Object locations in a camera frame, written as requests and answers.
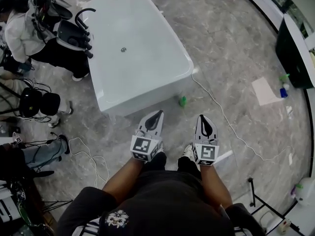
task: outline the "black pants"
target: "black pants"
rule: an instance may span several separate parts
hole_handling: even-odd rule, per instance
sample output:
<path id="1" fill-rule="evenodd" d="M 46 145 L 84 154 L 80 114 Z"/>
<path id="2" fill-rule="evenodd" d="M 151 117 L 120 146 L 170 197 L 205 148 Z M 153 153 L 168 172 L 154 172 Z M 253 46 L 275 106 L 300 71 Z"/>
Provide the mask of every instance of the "black pants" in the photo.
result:
<path id="1" fill-rule="evenodd" d="M 75 78 L 82 78 L 90 72 L 88 57 L 83 51 L 74 51 L 57 43 L 55 38 L 49 40 L 43 50 L 30 56 L 32 59 L 53 66 L 63 67 Z"/>
<path id="2" fill-rule="evenodd" d="M 145 171 L 165 171 L 166 155 L 163 152 L 158 153 L 151 162 L 146 163 L 143 166 L 142 172 Z M 192 174 L 194 177 L 201 179 L 201 173 L 198 170 L 196 164 L 191 161 L 188 157 L 183 156 L 178 159 L 178 170 L 179 172 L 187 172 Z"/>

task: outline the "black t-shirt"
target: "black t-shirt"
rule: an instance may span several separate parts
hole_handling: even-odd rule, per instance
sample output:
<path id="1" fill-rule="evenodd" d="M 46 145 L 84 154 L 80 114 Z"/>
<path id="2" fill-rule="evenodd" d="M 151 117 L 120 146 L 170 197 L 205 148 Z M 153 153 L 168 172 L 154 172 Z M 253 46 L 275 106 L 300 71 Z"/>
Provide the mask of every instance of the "black t-shirt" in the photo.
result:
<path id="1" fill-rule="evenodd" d="M 232 236 L 237 226 L 264 235 L 240 204 L 218 214 L 205 202 L 201 182 L 188 173 L 145 172 L 129 196 L 118 206 L 110 194 L 84 188 L 61 216 L 57 235 Z"/>

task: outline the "tile floor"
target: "tile floor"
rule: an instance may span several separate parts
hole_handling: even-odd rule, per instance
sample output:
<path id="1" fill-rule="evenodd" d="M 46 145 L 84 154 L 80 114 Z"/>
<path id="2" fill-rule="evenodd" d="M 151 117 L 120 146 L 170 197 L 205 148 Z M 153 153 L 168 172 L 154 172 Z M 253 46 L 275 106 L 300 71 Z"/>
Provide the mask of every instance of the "tile floor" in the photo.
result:
<path id="1" fill-rule="evenodd" d="M 89 0 L 66 0 L 79 10 Z M 188 104 L 183 109 L 171 98 L 126 118 L 109 118 L 100 113 L 90 76 L 81 82 L 71 80 L 62 68 L 38 64 L 38 82 L 51 86 L 54 92 L 72 101 L 74 113 L 62 116 L 62 124 L 54 132 L 69 139 L 81 137 L 93 155 L 106 158 L 112 176 L 130 157 L 129 146 L 140 119 L 147 113 L 162 109 L 164 146 L 167 168 L 176 169 L 177 158 L 192 140 L 199 114 L 205 114 L 218 127 L 220 153 L 232 150 L 233 155 L 216 165 L 234 200 L 249 191 L 247 178 L 253 177 L 257 194 L 281 212 L 293 202 L 289 193 L 293 184 L 308 174 L 311 151 L 310 121 L 303 91 L 291 89 L 282 102 L 259 106 L 252 82 L 265 77 L 279 96 L 278 77 L 284 70 L 276 57 L 276 34 L 261 13 L 248 0 L 153 0 L 185 45 L 193 59 L 194 74 L 222 105 L 232 126 L 249 146 L 236 139 L 218 105 L 196 83 L 191 81 L 185 95 Z M 286 107 L 293 113 L 288 116 Z M 50 137 L 46 124 L 24 121 L 27 140 Z M 74 142 L 73 151 L 84 149 Z M 288 155 L 293 162 L 289 165 Z M 100 160 L 99 173 L 107 171 Z M 45 200 L 73 199 L 85 186 L 93 186 L 94 169 L 83 154 L 64 156 L 60 163 L 46 167 L 54 170 L 50 177 L 37 179 L 36 184 Z M 248 206 L 250 200 L 244 201 Z M 56 219 L 64 207 L 53 211 Z"/>

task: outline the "blue jeans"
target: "blue jeans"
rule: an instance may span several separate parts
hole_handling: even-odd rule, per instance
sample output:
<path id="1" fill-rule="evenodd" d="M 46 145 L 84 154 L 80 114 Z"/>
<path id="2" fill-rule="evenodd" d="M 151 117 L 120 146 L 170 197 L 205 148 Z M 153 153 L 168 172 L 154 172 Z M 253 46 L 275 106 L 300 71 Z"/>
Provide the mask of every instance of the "blue jeans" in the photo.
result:
<path id="1" fill-rule="evenodd" d="M 57 139 L 51 144 L 44 144 L 39 147 L 32 146 L 22 151 L 24 152 L 26 165 L 33 169 L 58 161 L 58 157 L 65 153 L 66 150 L 66 142 L 62 139 Z"/>

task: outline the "black shoe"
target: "black shoe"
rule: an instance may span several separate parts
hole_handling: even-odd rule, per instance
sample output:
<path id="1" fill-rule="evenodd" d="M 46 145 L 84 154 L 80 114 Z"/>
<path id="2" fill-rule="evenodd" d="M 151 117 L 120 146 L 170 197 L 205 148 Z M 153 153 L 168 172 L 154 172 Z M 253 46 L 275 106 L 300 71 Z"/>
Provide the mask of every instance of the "black shoe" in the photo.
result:
<path id="1" fill-rule="evenodd" d="M 69 144 L 68 144 L 67 137 L 64 136 L 64 135 L 59 135 L 58 138 L 64 140 L 65 143 L 67 144 L 67 150 L 65 151 L 65 154 L 68 155 L 70 153 L 70 149 L 69 149 Z"/>

